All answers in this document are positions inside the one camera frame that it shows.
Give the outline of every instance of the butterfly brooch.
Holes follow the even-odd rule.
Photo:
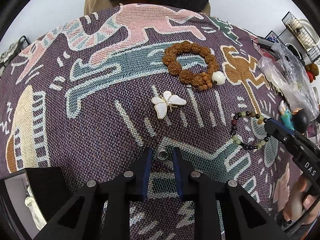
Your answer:
[[[155,110],[159,119],[165,118],[168,107],[170,107],[170,111],[172,111],[172,107],[184,106],[187,104],[186,100],[177,95],[173,95],[170,91],[164,91],[163,96],[154,97],[151,99],[151,102],[155,105]]]

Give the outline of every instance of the silver rivet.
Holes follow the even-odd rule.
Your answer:
[[[162,154],[161,154],[162,152],[167,153],[164,149],[161,149],[161,150],[157,151],[156,156],[157,156],[157,158],[158,158],[159,160],[165,161],[165,160],[168,158],[168,154],[167,154],[167,156],[166,156],[165,158],[163,158],[163,157],[162,157]]]
[[[198,171],[193,171],[193,172],[191,172],[191,176],[192,177],[194,177],[194,178],[199,178],[200,177],[200,172],[198,172]]]
[[[228,181],[228,184],[229,184],[230,187],[236,187],[236,186],[238,185],[238,183],[237,183],[235,180],[233,180],[233,179],[232,179],[232,180],[229,180],[229,181]]]
[[[97,183],[96,183],[95,180],[89,180],[89,181],[87,182],[87,186],[88,186],[88,187],[94,187],[96,184],[97,184]]]
[[[123,174],[126,178],[131,178],[133,176],[133,172],[132,171],[126,171],[124,174]]]

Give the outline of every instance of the white lotus bead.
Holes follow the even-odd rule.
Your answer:
[[[226,76],[221,71],[213,73],[211,79],[213,83],[216,81],[218,86],[223,85],[226,82]]]

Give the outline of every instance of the clear plastic bag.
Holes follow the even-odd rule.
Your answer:
[[[272,49],[280,58],[278,62],[284,68],[284,76],[270,58],[262,57],[258,67],[267,80],[282,91],[291,111],[304,108],[309,122],[312,122],[318,117],[319,108],[305,68],[285,45],[275,43]]]

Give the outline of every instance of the brown beaded bracelet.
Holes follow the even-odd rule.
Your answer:
[[[189,69],[182,70],[181,64],[177,61],[177,55],[182,53],[199,54],[208,64],[207,72],[194,74]],[[183,84],[190,84],[197,87],[199,91],[212,88],[212,74],[219,70],[220,66],[214,55],[208,47],[201,47],[197,43],[184,41],[182,43],[173,44],[164,51],[162,58],[163,64],[168,67],[168,71],[172,75],[179,75],[179,80]]]
[[[238,119],[241,117],[252,117],[252,118],[256,118],[260,121],[266,122],[268,119],[264,118],[262,115],[260,114],[256,114],[254,111],[246,111],[246,112],[239,112],[236,113],[235,116],[233,117],[232,121],[231,121],[231,132],[230,135],[232,136],[232,140],[235,142],[235,144],[242,146],[242,148],[244,150],[255,150],[255,149],[260,149],[262,146],[265,146],[266,143],[269,141],[269,138],[271,137],[270,134],[267,133],[266,137],[259,142],[257,145],[248,145],[243,143],[239,137],[236,135],[237,133],[237,123],[238,123]]]

